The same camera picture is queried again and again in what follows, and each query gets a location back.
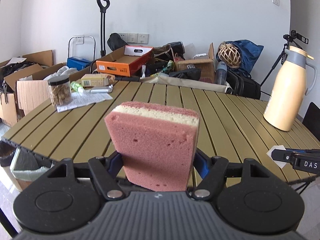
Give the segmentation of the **pink white sponge cake toy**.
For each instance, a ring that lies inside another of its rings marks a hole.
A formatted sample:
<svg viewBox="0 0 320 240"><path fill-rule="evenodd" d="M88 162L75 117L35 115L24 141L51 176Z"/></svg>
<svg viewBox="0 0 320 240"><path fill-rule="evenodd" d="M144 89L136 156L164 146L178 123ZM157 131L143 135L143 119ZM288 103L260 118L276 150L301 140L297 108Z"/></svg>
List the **pink white sponge cake toy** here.
<svg viewBox="0 0 320 240"><path fill-rule="evenodd" d="M105 124L127 179L153 191L185 191L199 136L196 111L128 101Z"/></svg>

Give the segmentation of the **black folding chair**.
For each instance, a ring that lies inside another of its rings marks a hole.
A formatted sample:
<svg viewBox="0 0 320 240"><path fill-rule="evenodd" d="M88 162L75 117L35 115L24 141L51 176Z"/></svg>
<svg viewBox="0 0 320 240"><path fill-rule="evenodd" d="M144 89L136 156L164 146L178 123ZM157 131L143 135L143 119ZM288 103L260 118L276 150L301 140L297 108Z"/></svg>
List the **black folding chair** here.
<svg viewBox="0 0 320 240"><path fill-rule="evenodd" d="M302 124L320 140L320 109L314 102L309 104Z"/></svg>

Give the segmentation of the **khaki folding camping table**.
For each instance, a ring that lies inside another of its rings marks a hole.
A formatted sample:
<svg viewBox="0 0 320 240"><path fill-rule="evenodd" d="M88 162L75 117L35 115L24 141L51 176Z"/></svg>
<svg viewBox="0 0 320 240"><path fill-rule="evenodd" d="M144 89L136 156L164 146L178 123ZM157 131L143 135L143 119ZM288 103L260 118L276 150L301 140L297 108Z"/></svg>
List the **khaki folding camping table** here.
<svg viewBox="0 0 320 240"><path fill-rule="evenodd" d="M318 149L319 140L298 120L281 131L264 119L267 103L210 90L119 81L108 99L58 112L50 100L9 129L2 140L41 157L75 163L111 155L118 142L106 120L128 114L120 129L123 140L164 151L190 143L231 163L255 159L281 180L294 182L310 173L280 167L268 155L273 146Z"/></svg>

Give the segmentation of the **yellow thermos jug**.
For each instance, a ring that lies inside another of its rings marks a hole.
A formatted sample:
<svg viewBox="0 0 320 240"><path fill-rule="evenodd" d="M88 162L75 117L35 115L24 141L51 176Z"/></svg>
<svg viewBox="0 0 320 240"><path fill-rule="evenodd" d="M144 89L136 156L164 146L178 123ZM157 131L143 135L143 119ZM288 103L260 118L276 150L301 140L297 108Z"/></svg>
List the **yellow thermos jug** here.
<svg viewBox="0 0 320 240"><path fill-rule="evenodd" d="M277 74L263 117L273 127L288 132L304 96L316 83L317 67L310 62L314 58L298 47L289 46L285 54L287 58Z"/></svg>

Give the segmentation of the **printed paper leaflet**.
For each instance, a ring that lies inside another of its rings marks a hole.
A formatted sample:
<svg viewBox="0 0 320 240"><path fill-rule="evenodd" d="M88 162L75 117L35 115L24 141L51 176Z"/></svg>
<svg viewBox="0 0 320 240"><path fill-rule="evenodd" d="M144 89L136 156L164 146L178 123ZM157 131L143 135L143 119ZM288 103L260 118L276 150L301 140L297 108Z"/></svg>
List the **printed paper leaflet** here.
<svg viewBox="0 0 320 240"><path fill-rule="evenodd" d="M63 106L57 106L57 113L69 111L75 108L88 106L94 103L100 103L106 100L112 100L112 96L108 93L85 93L79 94L78 92L72 93L72 100Z"/></svg>

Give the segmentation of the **small yellow paper box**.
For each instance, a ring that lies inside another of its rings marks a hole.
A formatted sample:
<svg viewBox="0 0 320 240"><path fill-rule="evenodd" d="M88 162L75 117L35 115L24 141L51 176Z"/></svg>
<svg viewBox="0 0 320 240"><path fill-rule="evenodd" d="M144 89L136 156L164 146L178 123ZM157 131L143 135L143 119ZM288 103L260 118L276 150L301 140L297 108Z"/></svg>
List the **small yellow paper box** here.
<svg viewBox="0 0 320 240"><path fill-rule="evenodd" d="M81 78L82 87L105 87L112 85L115 76L111 74L85 74Z"/></svg>

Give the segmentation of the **cardboard box with green liner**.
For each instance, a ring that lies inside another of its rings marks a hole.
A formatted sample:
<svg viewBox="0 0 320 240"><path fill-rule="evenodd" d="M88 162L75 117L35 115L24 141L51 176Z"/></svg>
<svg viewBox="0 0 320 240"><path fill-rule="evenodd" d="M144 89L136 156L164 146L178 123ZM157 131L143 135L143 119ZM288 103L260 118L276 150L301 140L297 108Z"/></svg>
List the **cardboard box with green liner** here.
<svg viewBox="0 0 320 240"><path fill-rule="evenodd" d="M22 192L53 166L54 163L49 159L16 148L10 164L10 172L17 180L19 191Z"/></svg>

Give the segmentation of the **clear jar with snacks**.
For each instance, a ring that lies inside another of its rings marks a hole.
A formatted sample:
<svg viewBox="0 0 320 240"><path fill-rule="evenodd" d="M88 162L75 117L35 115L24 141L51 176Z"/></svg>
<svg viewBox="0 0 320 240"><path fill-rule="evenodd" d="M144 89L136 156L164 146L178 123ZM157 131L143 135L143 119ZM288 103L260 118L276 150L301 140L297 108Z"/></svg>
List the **clear jar with snacks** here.
<svg viewBox="0 0 320 240"><path fill-rule="evenodd" d="M71 83L68 75L51 77L48 80L49 94L52 105L64 106L71 102Z"/></svg>

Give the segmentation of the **grey blue water bottle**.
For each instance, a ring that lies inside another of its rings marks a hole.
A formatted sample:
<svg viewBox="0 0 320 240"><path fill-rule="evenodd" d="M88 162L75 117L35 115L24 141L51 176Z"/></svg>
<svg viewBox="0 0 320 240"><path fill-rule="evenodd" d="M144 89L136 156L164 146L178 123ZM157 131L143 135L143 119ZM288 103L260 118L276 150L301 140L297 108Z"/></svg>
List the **grey blue water bottle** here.
<svg viewBox="0 0 320 240"><path fill-rule="evenodd" d="M227 66L223 61L220 61L217 65L215 72L215 83L217 85L225 85L227 78Z"/></svg>

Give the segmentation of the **brown cardboard box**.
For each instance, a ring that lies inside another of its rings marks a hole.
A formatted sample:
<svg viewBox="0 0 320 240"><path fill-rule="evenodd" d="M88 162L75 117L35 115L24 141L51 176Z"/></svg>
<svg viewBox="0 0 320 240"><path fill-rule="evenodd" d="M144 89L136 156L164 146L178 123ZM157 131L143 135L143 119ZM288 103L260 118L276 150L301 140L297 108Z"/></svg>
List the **brown cardboard box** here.
<svg viewBox="0 0 320 240"><path fill-rule="evenodd" d="M209 45L208 53L193 54L191 59L184 55L184 60L174 58L175 70L182 71L186 69L200 69L200 81L213 83L215 78L214 70L214 44Z"/></svg>

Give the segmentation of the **orange cardboard box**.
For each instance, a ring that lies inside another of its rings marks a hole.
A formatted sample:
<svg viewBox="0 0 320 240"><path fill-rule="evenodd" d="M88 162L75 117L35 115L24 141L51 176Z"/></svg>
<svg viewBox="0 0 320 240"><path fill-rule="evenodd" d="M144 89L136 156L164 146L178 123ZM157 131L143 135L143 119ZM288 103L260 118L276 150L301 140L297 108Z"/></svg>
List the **orange cardboard box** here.
<svg viewBox="0 0 320 240"><path fill-rule="evenodd" d="M125 45L96 61L97 71L125 77L133 76L153 56L153 47Z"/></svg>

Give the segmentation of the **woven rattan ball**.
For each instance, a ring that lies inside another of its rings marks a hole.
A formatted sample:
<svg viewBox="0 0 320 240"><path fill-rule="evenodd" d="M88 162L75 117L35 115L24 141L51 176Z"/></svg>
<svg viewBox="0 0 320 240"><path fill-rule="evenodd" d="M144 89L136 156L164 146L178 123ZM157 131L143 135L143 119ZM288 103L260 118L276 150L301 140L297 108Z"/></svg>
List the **woven rattan ball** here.
<svg viewBox="0 0 320 240"><path fill-rule="evenodd" d="M217 58L230 68L239 68L241 64L240 51L232 43L222 42L217 50Z"/></svg>

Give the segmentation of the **dark blue fabric bag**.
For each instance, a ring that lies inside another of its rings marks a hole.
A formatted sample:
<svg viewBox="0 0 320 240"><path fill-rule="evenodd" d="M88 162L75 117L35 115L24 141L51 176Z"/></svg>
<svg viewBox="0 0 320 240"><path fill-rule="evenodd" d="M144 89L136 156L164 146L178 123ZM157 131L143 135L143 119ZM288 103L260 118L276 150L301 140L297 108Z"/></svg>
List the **dark blue fabric bag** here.
<svg viewBox="0 0 320 240"><path fill-rule="evenodd" d="M230 68L227 66L230 70L236 72L238 75L242 75L248 78L251 78L251 71L259 59L264 46L257 45L249 40L236 40L236 41L224 41L226 43L232 43L234 44L240 51L241 54L241 64L239 68Z"/></svg>

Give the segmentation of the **white wall socket strip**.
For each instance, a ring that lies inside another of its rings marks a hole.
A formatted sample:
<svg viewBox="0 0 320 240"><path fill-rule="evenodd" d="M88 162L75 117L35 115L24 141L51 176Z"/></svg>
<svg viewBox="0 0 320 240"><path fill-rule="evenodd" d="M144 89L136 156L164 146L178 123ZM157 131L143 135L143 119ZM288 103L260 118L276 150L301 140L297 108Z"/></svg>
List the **white wall socket strip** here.
<svg viewBox="0 0 320 240"><path fill-rule="evenodd" d="M119 36L126 43L131 43L131 44L148 44L148 41L149 41L149 34L119 33Z"/></svg>

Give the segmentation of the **white wall switch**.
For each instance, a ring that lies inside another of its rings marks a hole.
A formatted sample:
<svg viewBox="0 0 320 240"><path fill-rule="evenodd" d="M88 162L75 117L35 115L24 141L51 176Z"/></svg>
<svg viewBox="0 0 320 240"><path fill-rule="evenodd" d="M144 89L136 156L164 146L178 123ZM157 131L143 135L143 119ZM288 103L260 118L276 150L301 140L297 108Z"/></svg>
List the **white wall switch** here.
<svg viewBox="0 0 320 240"><path fill-rule="evenodd" d="M272 3L276 6L280 6L280 0L272 0Z"/></svg>

